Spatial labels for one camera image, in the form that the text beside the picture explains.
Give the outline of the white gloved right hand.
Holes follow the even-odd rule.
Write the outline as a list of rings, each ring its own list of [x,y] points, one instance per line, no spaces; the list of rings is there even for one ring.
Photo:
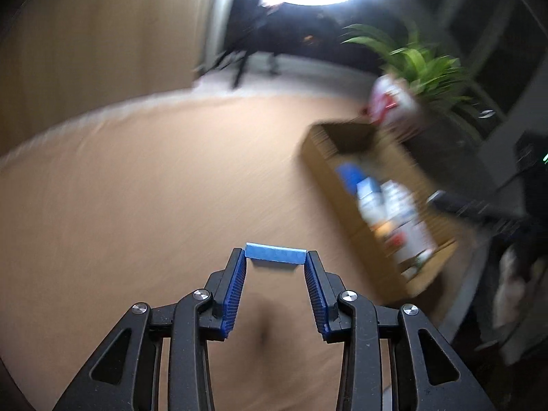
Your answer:
[[[499,263],[492,304],[492,327],[505,365],[547,338],[547,263],[521,263],[514,246]]]

